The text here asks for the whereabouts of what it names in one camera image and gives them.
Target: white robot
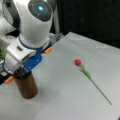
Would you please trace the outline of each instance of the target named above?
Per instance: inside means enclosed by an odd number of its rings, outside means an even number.
[[[29,72],[41,62],[40,52],[49,44],[52,16],[50,5],[43,0],[3,0],[0,36],[20,30],[17,39],[7,47],[7,69],[14,72],[24,66]]]

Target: red rose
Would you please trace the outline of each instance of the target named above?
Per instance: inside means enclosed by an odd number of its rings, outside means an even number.
[[[80,66],[82,64],[82,61],[79,59],[76,59],[74,62],[77,66]]]

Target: brown cylinder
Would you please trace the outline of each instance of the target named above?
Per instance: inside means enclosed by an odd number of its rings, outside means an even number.
[[[22,78],[17,77],[14,74],[14,79],[21,95],[25,99],[31,99],[37,95],[38,88],[36,86],[32,72],[28,73],[25,77]]]

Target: table surface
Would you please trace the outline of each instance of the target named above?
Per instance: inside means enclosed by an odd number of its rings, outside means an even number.
[[[0,120],[118,120],[120,50],[69,33],[33,70],[38,95],[25,100],[15,82],[0,87]],[[80,58],[110,105],[74,65]]]

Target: flower stem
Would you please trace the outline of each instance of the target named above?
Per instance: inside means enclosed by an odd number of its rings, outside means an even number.
[[[92,80],[90,73],[87,71],[87,69],[84,67],[83,64],[80,65],[80,68],[82,69],[84,74],[91,80],[91,82],[95,85],[95,87],[98,89],[98,91],[103,95],[103,97],[109,102],[109,104],[112,105],[112,103],[107,98],[107,96],[102,92],[102,90],[98,87],[98,85]]]

